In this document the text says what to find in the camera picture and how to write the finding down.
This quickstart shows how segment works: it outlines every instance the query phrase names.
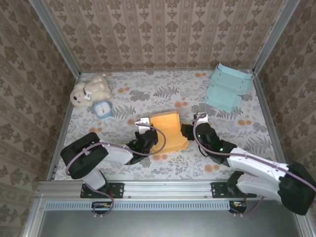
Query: stuffed animal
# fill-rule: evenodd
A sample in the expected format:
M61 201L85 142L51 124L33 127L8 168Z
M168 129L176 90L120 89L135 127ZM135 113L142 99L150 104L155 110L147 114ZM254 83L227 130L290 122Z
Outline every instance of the stuffed animal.
M112 97L105 74L96 76L87 84L80 82L70 94L70 101L77 107L90 107L93 103L108 100Z

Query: floral tablecloth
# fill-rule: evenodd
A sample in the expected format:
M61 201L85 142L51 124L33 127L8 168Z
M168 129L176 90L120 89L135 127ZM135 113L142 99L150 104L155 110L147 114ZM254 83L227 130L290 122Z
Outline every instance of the floral tablecloth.
M64 146L89 132L104 141L125 144L135 139L140 117L177 110L180 121L192 123L193 114L206 111L209 123L221 139L236 143L261 157L276 160L254 86L242 96L232 113L204 103L213 71L162 71L109 73L107 80L114 97L113 115L98 119L93 108L74 108ZM89 81L97 74L82 74ZM103 161L97 166L108 180L226 179L233 170L201 155L195 142L182 151L156 155L135 165ZM55 180L70 180L60 159Z

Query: plush teddy bear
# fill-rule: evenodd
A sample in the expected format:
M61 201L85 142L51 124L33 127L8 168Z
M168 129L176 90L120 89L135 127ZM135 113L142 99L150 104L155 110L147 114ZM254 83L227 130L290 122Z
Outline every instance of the plush teddy bear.
M94 77L87 84L79 82L70 94L70 101L77 107L90 107L93 103L112 97L105 74Z

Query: wall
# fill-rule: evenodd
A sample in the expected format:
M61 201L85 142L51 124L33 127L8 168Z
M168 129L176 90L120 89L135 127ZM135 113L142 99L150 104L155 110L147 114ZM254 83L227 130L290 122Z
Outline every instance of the wall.
M44 0L82 71L251 68L284 0Z
M73 84L28 1L0 0L0 236L18 236L27 221Z
M300 2L259 78L285 156L316 179L316 1Z

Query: yellow foam block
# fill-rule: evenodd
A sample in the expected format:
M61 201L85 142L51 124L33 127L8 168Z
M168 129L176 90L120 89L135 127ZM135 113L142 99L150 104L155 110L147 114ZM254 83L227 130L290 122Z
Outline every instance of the yellow foam block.
M160 129L166 136L166 145L158 154L186 149L189 141L182 136L178 111L170 111L150 116L150 123ZM163 136L158 132L158 143L151 152L159 150L163 145Z

